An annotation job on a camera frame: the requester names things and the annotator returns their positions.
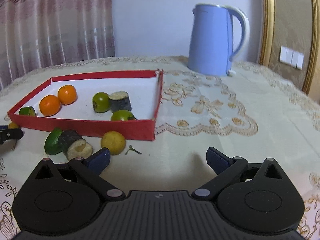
cut sugarcane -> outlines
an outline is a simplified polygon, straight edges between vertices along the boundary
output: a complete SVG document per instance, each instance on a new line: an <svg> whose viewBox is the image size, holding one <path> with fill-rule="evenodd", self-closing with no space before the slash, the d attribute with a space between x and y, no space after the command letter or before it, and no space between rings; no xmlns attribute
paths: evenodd
<svg viewBox="0 0 320 240"><path fill-rule="evenodd" d="M132 110L131 103L129 100L129 94L124 91L114 92L111 95L109 95L109 103L112 113L119 110Z"/></svg>
<svg viewBox="0 0 320 240"><path fill-rule="evenodd" d="M61 133L58 143L62 152L71 160L76 157L88 158L92 155L93 148L75 130L65 130Z"/></svg>

blue electric kettle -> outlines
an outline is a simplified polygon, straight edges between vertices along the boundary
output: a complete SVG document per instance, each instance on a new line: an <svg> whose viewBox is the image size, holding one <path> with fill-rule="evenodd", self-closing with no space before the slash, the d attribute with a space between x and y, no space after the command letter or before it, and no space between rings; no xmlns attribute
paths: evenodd
<svg viewBox="0 0 320 240"><path fill-rule="evenodd" d="M233 59L249 39L249 20L238 8L217 4L197 4L190 42L188 68L206 75L229 74ZM232 15L242 27L239 46L233 50Z"/></svg>

blue gripper pad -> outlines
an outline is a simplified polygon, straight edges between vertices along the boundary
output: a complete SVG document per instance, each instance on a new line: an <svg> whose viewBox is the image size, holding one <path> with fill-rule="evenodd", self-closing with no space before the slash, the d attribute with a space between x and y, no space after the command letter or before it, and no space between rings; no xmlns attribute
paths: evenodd
<svg viewBox="0 0 320 240"><path fill-rule="evenodd" d="M83 161L83 164L95 174L100 175L100 173L109 165L110 157L109 149L102 148L89 158L86 158Z"/></svg>
<svg viewBox="0 0 320 240"><path fill-rule="evenodd" d="M7 125L0 125L0 131L1 130L7 130L8 126Z"/></svg>
<svg viewBox="0 0 320 240"><path fill-rule="evenodd" d="M229 168L234 161L216 148L210 147L206 154L207 164L217 175Z"/></svg>

curtain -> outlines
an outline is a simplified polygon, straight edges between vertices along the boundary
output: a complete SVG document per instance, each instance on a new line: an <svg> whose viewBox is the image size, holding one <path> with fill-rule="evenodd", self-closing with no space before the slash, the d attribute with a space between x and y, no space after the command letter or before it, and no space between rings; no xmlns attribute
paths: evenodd
<svg viewBox="0 0 320 240"><path fill-rule="evenodd" d="M114 56L111 0L0 0L0 90L37 68Z"/></svg>

fruit stem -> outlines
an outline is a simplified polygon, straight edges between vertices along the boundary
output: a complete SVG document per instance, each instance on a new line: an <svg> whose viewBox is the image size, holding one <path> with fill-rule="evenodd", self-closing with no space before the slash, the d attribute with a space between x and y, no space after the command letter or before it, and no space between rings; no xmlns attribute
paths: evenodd
<svg viewBox="0 0 320 240"><path fill-rule="evenodd" d="M132 147L132 145L129 145L129 149L125 152L124 155L127 155L127 153L128 153L129 151L134 151L134 152L136 152L136 153L138 153L138 154L142 154L141 152L138 152L137 150L135 150L135 149Z"/></svg>

